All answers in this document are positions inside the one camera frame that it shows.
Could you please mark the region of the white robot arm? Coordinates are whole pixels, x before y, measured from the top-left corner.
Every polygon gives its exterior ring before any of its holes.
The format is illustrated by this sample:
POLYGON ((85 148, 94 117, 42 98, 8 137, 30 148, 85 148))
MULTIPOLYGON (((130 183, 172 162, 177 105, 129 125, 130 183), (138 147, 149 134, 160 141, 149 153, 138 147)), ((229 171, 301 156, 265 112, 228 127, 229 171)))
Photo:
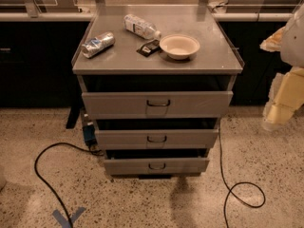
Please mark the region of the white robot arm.
POLYGON ((277 73, 274 77, 269 101, 263 110, 263 128, 274 131, 304 105, 304 5, 294 12, 283 28, 264 40, 260 48, 279 51, 281 60, 292 67, 286 74, 277 73))

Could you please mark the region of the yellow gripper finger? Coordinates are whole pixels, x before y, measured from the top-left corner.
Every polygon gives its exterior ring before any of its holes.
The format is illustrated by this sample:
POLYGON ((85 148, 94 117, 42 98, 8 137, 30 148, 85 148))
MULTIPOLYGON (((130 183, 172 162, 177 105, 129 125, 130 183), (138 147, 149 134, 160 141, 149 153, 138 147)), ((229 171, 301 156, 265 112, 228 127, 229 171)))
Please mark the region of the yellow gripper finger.
POLYGON ((262 127, 268 131, 279 129, 303 105, 304 68, 293 66, 286 74, 277 73, 263 110, 262 127))
POLYGON ((269 52, 280 51, 283 31, 284 27, 278 29, 274 34, 263 40, 259 47, 269 52))

